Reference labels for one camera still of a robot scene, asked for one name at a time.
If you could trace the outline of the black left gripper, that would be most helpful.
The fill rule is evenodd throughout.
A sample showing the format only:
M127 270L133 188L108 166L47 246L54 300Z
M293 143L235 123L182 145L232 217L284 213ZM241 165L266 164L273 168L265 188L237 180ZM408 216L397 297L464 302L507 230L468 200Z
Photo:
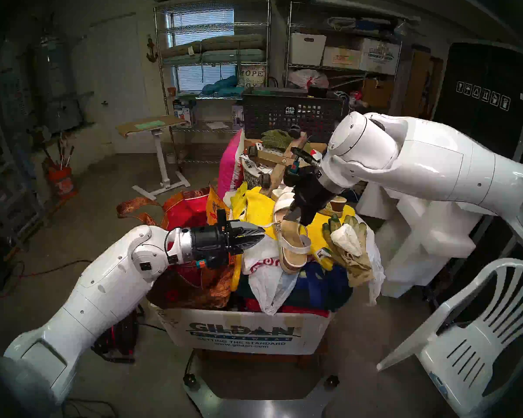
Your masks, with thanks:
M191 228L192 256L200 268L227 266L230 257L241 255L265 238L261 226L240 220L228 220L224 209L218 209L213 225Z

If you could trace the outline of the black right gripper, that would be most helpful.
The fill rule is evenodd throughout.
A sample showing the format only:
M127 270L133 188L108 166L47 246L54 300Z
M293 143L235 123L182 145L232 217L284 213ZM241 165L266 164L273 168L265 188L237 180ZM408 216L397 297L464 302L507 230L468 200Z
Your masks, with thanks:
M313 166L286 166L283 182L293 188L293 202L285 215L286 221L310 225L316 213L339 194L339 188L332 182L320 182L320 170Z

